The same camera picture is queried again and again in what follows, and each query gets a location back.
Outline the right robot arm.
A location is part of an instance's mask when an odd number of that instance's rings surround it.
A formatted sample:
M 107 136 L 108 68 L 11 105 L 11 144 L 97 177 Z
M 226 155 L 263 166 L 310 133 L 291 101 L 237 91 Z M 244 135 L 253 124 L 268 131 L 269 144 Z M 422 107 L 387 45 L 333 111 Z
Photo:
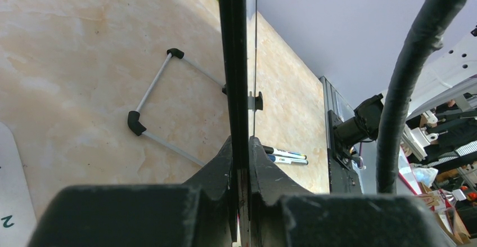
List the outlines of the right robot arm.
M 412 92 L 406 118 L 423 115 L 429 123 L 441 123 L 445 130 L 466 119 L 476 118 L 476 110 L 464 94 L 476 91 L 476 31 L 437 60 L 425 65 Z M 341 121 L 329 111 L 331 142 L 350 148 L 369 138 L 376 140 L 387 92 L 363 101 L 354 116 Z

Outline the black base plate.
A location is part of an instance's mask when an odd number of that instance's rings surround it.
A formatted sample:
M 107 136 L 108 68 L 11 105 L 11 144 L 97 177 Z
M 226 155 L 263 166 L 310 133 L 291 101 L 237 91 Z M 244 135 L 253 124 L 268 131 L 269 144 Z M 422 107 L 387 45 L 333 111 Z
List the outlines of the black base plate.
M 334 135 L 334 129 L 343 122 L 340 118 L 338 93 L 329 80 L 322 76 L 319 81 L 323 85 L 325 98 L 325 120 L 327 134 L 327 161 L 329 188 L 332 194 L 363 194 L 360 173 L 356 164 L 350 159 L 349 149 L 342 148 Z

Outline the blue whiteboard marker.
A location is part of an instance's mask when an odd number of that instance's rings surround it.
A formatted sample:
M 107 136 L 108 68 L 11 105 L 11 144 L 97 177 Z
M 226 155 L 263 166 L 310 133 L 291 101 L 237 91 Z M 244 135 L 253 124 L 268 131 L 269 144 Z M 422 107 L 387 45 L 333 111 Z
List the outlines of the blue whiteboard marker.
M 288 158 L 283 156 L 277 156 L 268 154 L 267 157 L 270 161 L 279 164 L 287 164 L 287 165 L 308 165 L 308 160 L 306 159 L 297 159 L 297 158 Z

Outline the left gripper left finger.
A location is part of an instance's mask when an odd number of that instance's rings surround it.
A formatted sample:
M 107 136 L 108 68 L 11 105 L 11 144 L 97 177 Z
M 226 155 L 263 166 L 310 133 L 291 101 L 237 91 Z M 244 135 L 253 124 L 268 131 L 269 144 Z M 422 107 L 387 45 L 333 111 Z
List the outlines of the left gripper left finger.
M 181 184 L 76 185 L 42 215 L 30 246 L 231 246 L 232 142 Z

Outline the black whiteboard marker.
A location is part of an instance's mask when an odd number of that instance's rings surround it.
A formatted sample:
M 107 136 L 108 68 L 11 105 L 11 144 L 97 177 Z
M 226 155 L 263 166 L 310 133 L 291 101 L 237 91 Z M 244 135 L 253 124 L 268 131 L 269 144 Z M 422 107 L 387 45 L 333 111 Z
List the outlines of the black whiteboard marker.
M 276 156 L 281 156 L 286 158 L 294 158 L 294 159 L 303 159 L 303 160 L 307 159 L 307 156 L 305 154 L 301 154 L 298 152 L 281 150 L 281 149 L 277 149 L 270 146 L 263 146 L 263 149 L 267 154 L 271 154 L 271 155 L 276 155 Z

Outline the whiteboard with black frame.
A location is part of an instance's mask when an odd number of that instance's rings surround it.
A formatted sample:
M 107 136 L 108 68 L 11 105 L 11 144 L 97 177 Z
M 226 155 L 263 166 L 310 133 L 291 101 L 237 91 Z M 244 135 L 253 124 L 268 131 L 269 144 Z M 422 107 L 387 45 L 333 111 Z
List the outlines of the whiteboard with black frame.
M 232 171 L 242 246 L 253 246 L 250 224 L 249 65 L 254 61 L 256 0 L 219 0 L 226 92 L 232 139 Z

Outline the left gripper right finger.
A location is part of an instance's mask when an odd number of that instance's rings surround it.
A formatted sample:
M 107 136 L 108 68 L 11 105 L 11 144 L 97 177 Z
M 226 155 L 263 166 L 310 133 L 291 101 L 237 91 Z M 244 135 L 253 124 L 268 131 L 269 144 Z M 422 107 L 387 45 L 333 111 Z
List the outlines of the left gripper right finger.
M 251 246 L 452 246 L 414 196 L 316 195 L 250 139 Z

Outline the green white chessboard mat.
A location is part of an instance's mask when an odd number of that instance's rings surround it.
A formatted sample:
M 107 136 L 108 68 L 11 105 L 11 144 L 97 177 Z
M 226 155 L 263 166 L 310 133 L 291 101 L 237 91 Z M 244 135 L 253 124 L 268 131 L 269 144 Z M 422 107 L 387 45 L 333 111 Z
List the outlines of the green white chessboard mat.
M 1 123 L 1 246 L 27 246 L 36 224 L 14 136 Z

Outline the whiteboard metal stand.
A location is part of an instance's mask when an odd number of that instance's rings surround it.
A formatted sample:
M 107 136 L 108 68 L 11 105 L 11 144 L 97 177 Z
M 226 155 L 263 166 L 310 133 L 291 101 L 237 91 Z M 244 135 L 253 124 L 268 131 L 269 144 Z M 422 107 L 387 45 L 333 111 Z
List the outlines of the whiteboard metal stand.
M 205 67 L 187 57 L 179 48 L 169 48 L 166 57 L 135 109 L 127 114 L 127 127 L 137 137 L 146 137 L 185 159 L 203 167 L 206 162 L 172 143 L 170 138 L 181 138 L 186 116 L 195 123 L 205 124 L 214 116 L 199 112 L 199 102 L 206 94 L 226 95 L 226 82 Z

